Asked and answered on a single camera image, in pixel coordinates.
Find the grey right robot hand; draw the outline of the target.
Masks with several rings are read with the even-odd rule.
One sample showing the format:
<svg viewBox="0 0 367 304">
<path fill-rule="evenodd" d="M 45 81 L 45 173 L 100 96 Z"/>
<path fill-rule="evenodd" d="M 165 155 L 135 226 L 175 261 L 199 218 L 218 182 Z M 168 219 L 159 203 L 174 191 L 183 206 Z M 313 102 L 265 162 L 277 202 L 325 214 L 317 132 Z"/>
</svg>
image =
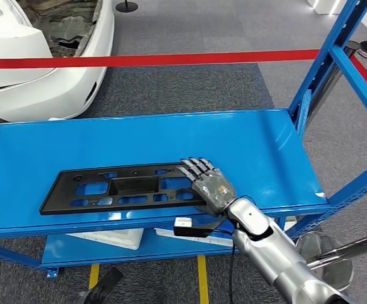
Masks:
<svg viewBox="0 0 367 304">
<path fill-rule="evenodd" d="M 234 187 L 206 158 L 182 158 L 180 163 L 177 169 L 189 179 L 191 188 L 206 203 L 207 213 L 217 217 L 236 199 Z"/>
</svg>

